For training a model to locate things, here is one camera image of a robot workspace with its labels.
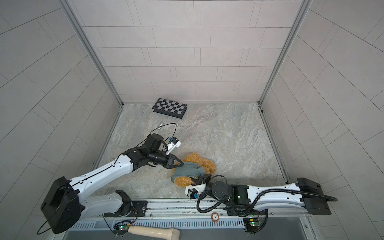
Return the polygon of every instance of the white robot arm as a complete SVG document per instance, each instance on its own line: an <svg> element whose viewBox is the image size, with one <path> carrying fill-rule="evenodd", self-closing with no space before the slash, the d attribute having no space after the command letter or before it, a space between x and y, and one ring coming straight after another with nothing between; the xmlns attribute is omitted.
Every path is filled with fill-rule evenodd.
<svg viewBox="0 0 384 240"><path fill-rule="evenodd" d="M164 151L159 150L162 144L166 146ZM55 180L40 208L53 233L61 233L78 220L97 214L129 214L131 199L122 190L103 196L90 195L114 179L149 163L168 169L183 166L182 161L170 154L171 150L180 145L181 142L175 137L170 138L166 145L162 136L149 134L142 146L128 149L104 166L70 180L65 177Z"/></svg>
<svg viewBox="0 0 384 240"><path fill-rule="evenodd" d="M161 145L166 149L160 151ZM149 134L142 146L130 148L115 160L89 173L67 180L65 177L55 180L41 205L53 233L61 233L72 227L78 220L103 213L116 213L126 216L132 211L132 201L122 190L114 193L90 197L100 187L114 179L129 174L138 168L154 164L171 169L183 166L171 150L181 145L177 138L170 138L166 145L162 136ZM294 207L306 209L310 214L331 214L327 201L336 201L334 197L323 195L320 184L306 178L298 178L297 183L277 187L255 187L248 185L229 185L226 182L212 182L210 174L198 179L188 186L185 193L190 199L197 199L196 208L207 213L225 204L228 215L246 217L264 211L266 219L268 208ZM207 209L200 208L200 201L210 196L218 202Z"/></svg>

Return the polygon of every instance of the gray marble floor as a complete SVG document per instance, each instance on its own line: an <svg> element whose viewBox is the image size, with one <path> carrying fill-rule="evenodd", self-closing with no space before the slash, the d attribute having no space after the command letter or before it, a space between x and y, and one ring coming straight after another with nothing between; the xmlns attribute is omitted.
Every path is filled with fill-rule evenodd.
<svg viewBox="0 0 384 240"><path fill-rule="evenodd" d="M257 105L188 104L183 119L154 113L151 104L124 106L100 165L136 146L159 123L177 122L175 136L182 145L172 151L181 160L197 152L215 162L216 174L224 175L229 184L273 186L284 183ZM165 139L174 127L168 125L155 133ZM124 190L131 198L186 197L184 189L171 182L171 170L162 166L144 166L124 175L94 195Z"/></svg>

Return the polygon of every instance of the vent grille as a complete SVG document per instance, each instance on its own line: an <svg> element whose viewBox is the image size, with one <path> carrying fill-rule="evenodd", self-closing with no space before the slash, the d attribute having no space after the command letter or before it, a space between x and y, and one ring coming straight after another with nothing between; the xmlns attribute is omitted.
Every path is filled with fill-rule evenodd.
<svg viewBox="0 0 384 240"><path fill-rule="evenodd" d="M122 221L117 219L107 220L110 226ZM155 227L155 228L177 228L177 229L202 229L202 228L245 228L242 218L222 218L213 222L210 218L197 219L138 219L132 226ZM69 230L108 230L103 220L82 220L73 225Z"/></svg>

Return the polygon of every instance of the brown teddy bear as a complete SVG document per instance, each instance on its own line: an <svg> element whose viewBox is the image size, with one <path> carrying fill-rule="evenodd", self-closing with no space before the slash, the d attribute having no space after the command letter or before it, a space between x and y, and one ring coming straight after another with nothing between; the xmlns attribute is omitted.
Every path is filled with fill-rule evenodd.
<svg viewBox="0 0 384 240"><path fill-rule="evenodd" d="M183 162L184 166L172 169L171 180L179 187L191 185L191 177L202 177L204 174L216 172L216 165L196 152L186 155Z"/></svg>

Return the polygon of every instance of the tiled wall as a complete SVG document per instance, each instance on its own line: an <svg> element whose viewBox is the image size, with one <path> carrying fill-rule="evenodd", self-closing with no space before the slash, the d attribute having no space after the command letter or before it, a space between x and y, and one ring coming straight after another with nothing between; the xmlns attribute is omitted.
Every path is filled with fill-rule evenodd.
<svg viewBox="0 0 384 240"><path fill-rule="evenodd" d="M69 0L123 102L260 99L301 1Z"/></svg>
<svg viewBox="0 0 384 240"><path fill-rule="evenodd" d="M91 169L119 105L56 0L0 1L0 56L0 239L37 240L46 189Z"/></svg>
<svg viewBox="0 0 384 240"><path fill-rule="evenodd" d="M328 240L384 239L384 1L314 0L263 104L291 178L337 197Z"/></svg>

